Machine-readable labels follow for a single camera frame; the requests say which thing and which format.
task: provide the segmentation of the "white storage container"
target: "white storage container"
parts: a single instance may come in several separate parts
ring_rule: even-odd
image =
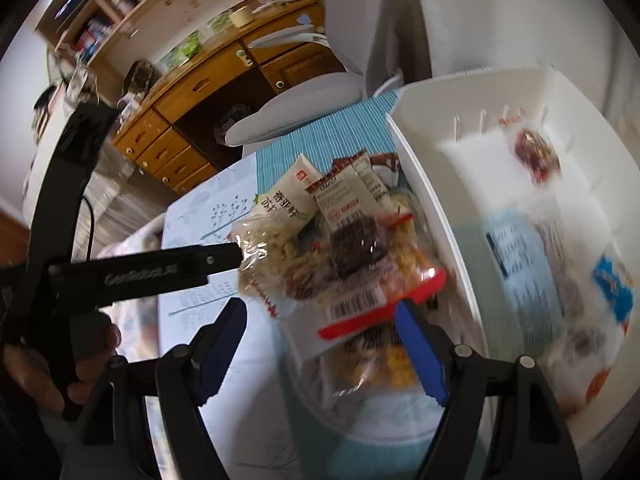
[[[522,108],[542,124],[560,178],[535,186],[510,152],[498,119]],[[563,243],[588,273],[608,244],[640,283],[640,171],[615,131],[561,73],[542,68],[446,76],[407,86],[387,117],[402,168],[425,209],[438,256],[456,274],[487,355],[474,288],[452,230],[552,192]],[[640,322],[630,326],[598,396],[568,425],[586,479],[600,478],[640,418]]]

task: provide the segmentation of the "black cable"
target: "black cable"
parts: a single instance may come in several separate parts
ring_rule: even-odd
[[[91,203],[89,199],[82,196],[82,200],[86,203],[86,206],[89,208],[89,215],[91,216],[91,227],[89,227],[89,240],[86,245],[86,260],[89,261],[91,259],[91,249],[94,244],[94,226],[95,226],[95,217],[94,217],[94,208],[91,207]]]

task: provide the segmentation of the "chair seat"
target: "chair seat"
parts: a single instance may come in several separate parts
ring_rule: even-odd
[[[229,146],[274,139],[361,101],[364,78],[356,73],[336,72],[305,81],[277,95],[258,113],[238,121],[226,133]]]

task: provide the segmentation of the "drawer knob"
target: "drawer knob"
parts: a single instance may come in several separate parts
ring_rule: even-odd
[[[193,91],[197,92],[198,90],[204,88],[206,85],[210,83],[210,79],[208,77],[204,78],[202,81],[198,81],[196,86],[193,87]]]
[[[236,51],[236,56],[242,59],[244,66],[252,66],[254,62],[247,56],[246,52],[242,49]]]

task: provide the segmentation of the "barcode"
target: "barcode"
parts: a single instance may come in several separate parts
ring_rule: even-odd
[[[341,227],[344,227],[345,225],[348,225],[348,224],[356,221],[358,218],[360,218],[362,216],[364,216],[364,211],[362,209],[358,209],[358,210],[354,211],[353,213],[351,213],[350,215],[345,216],[339,222],[336,222],[335,227],[336,227],[336,229],[340,229]]]
[[[330,321],[334,322],[343,317],[354,317],[373,310],[385,303],[384,295],[378,286],[367,288],[350,295],[338,303],[334,303],[329,312]]]

